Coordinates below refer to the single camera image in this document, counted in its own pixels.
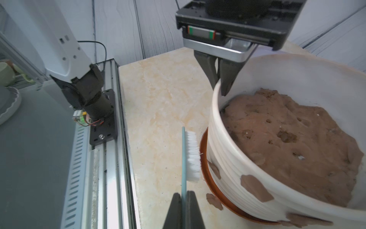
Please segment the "metal bracket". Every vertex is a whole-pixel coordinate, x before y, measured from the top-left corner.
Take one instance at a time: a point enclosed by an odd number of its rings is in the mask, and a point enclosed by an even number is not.
[[[104,122],[98,126],[92,126],[90,130],[90,145],[96,146],[110,139],[117,138],[116,114],[115,114],[115,93],[112,89],[103,92],[108,102],[112,105],[112,113],[104,118]]]
[[[184,46],[194,49],[194,57],[205,72],[212,89],[221,79],[221,94],[226,96],[238,73],[258,47],[249,41],[230,39],[223,47],[183,39]],[[219,59],[216,72],[215,61]]]

